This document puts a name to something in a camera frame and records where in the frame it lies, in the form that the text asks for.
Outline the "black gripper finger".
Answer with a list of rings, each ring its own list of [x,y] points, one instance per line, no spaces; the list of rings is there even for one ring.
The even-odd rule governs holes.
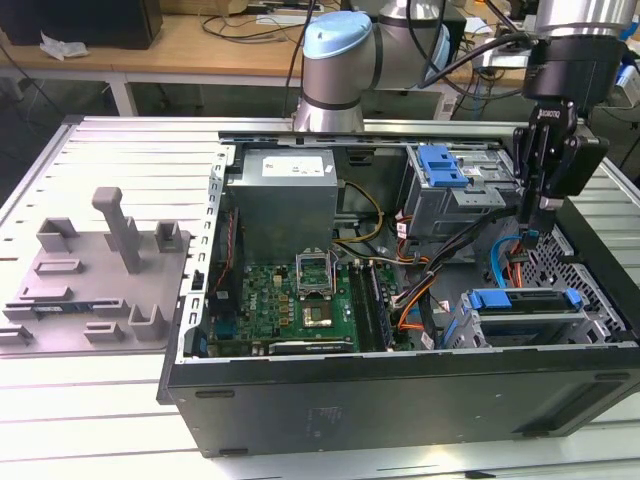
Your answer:
[[[539,239],[539,232],[534,228],[539,206],[539,141],[538,126],[518,128],[514,131],[514,175],[519,180],[522,190],[517,221],[523,249],[534,249]]]
[[[556,211],[573,193],[575,174],[575,143],[562,142],[551,147],[544,144],[539,149],[538,179],[536,180],[536,229],[550,232],[554,226]]]

